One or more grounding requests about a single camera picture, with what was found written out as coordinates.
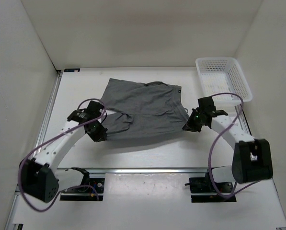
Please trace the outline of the grey drawstring shorts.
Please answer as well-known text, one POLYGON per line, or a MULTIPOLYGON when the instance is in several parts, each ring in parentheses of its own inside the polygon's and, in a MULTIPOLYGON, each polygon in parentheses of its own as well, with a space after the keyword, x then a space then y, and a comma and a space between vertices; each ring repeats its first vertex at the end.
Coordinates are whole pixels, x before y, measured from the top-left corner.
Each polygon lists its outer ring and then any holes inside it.
POLYGON ((182 88, 161 81, 139 83, 111 78, 101 101, 111 114, 103 122, 107 141, 152 139, 181 133, 189 119, 182 88))

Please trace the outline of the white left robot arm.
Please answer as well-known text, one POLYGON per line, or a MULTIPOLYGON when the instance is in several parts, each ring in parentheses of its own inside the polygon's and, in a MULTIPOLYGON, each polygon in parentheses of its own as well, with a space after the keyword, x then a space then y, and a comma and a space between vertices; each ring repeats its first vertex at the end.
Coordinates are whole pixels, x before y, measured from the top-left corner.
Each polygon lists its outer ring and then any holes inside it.
POLYGON ((105 105, 99 99, 87 99, 86 102, 87 108, 78 107, 67 117, 59 135, 36 147, 22 160, 18 175, 22 195, 28 194, 49 203, 63 190, 73 187, 80 192, 88 190, 87 170, 74 166, 57 172, 66 154, 85 135, 93 142, 107 140, 107 129, 102 125, 106 117, 105 105))

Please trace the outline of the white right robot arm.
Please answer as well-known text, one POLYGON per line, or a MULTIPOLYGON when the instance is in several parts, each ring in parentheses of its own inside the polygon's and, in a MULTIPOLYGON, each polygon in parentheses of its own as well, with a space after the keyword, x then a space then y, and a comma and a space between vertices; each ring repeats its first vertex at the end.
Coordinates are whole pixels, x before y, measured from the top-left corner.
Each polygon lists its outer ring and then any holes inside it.
POLYGON ((212 97, 198 99, 198 107, 183 126, 184 131, 200 132, 202 127, 209 127, 218 133, 211 145, 208 157, 205 187, 209 191, 218 190, 223 182, 239 184, 268 180, 273 177, 270 144, 266 139, 256 139, 235 125, 228 114, 215 107, 212 97), (212 167, 212 152, 219 138, 223 138, 232 148, 232 164, 212 167))

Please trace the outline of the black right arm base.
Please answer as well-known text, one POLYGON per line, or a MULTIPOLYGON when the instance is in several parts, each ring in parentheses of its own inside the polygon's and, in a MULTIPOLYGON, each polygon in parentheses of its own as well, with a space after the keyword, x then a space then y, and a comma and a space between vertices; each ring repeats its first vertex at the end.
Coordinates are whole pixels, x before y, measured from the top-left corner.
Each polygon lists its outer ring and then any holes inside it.
POLYGON ((190 189, 192 203, 233 203, 237 202, 235 195, 224 198, 213 187, 207 169, 190 172, 188 181, 184 184, 190 189))

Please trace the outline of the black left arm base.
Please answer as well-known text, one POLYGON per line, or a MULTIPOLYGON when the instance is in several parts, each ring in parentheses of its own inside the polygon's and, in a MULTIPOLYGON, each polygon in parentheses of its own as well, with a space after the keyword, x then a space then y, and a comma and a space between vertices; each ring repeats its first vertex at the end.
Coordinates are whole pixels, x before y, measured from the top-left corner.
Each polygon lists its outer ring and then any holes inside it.
POLYGON ((86 169, 72 167, 66 172, 76 172, 82 175, 80 180, 75 180, 75 184, 67 186, 60 193, 60 201, 103 201, 105 177, 104 175, 91 175, 86 169))

